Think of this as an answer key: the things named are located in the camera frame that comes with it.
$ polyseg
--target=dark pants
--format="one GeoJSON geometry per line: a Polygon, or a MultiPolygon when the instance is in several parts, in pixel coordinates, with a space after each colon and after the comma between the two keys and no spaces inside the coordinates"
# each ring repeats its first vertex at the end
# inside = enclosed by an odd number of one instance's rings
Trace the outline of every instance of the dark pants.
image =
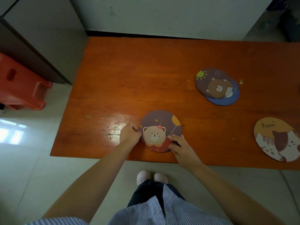
{"type": "MultiPolygon", "coordinates": [[[[151,181],[150,179],[146,180],[137,187],[137,190],[133,193],[132,198],[129,201],[127,207],[144,203],[150,198],[156,196],[160,207],[163,210],[163,214],[165,215],[165,210],[163,207],[163,185],[164,184],[161,182],[151,181]]],[[[176,196],[185,200],[174,186],[172,186],[171,184],[166,185],[169,187],[170,190],[172,190],[173,193],[175,193],[176,196]]]]}

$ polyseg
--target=round coaster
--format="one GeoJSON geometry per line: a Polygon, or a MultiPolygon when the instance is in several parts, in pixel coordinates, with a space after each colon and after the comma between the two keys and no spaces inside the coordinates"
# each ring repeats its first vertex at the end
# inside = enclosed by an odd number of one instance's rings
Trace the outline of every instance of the round coaster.
{"type": "Polygon", "coordinates": [[[254,137],[268,156],[282,162],[296,160],[300,156],[300,139],[296,131],[284,121],[265,117],[254,126],[254,137]]]}
{"type": "Polygon", "coordinates": [[[182,134],[181,125],[175,115],[165,110],[153,110],[146,114],[140,124],[141,141],[152,151],[166,152],[171,135],[182,134]]]}
{"type": "Polygon", "coordinates": [[[195,83],[199,91],[211,98],[230,97],[233,93],[231,78],[219,69],[207,68],[199,71],[195,83]]]}
{"type": "Polygon", "coordinates": [[[210,102],[219,106],[228,106],[233,104],[235,101],[238,100],[238,97],[240,96],[240,90],[238,89],[238,85],[234,80],[231,79],[231,82],[233,84],[231,96],[227,98],[215,99],[205,95],[205,98],[207,98],[210,102]]]}

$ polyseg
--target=hand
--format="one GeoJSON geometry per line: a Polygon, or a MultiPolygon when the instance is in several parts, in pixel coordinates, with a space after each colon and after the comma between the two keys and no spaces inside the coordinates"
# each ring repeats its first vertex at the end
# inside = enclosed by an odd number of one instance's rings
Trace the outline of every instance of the hand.
{"type": "Polygon", "coordinates": [[[131,149],[137,144],[142,133],[131,122],[125,125],[120,133],[120,144],[127,144],[131,149]]]}
{"type": "Polygon", "coordinates": [[[171,149],[171,152],[175,155],[177,162],[182,165],[185,169],[192,172],[194,168],[197,168],[199,165],[202,165],[201,160],[196,155],[194,150],[189,146],[189,144],[186,142],[183,135],[176,136],[172,135],[172,141],[176,141],[179,145],[170,144],[169,149],[171,149]]]}

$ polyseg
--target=blue striped shirt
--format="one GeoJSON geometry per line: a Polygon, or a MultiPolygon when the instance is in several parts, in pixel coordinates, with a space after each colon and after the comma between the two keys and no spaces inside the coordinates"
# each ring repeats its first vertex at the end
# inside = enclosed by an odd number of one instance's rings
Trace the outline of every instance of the blue striped shirt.
{"type": "MultiPolygon", "coordinates": [[[[166,217],[159,205],[157,197],[147,202],[124,208],[118,211],[108,225],[119,224],[200,224],[230,225],[225,219],[207,215],[194,205],[177,197],[167,185],[163,186],[163,205],[166,217]]],[[[27,225],[87,225],[84,220],[74,217],[40,219],[27,225]]]]}

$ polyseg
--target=red plastic stool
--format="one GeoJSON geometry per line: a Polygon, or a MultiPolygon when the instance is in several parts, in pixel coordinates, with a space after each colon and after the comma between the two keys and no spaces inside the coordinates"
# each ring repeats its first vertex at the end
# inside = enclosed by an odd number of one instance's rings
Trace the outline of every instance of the red plastic stool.
{"type": "Polygon", "coordinates": [[[0,103],[14,110],[22,106],[41,110],[46,105],[43,99],[49,88],[51,82],[0,53],[0,103]]]}

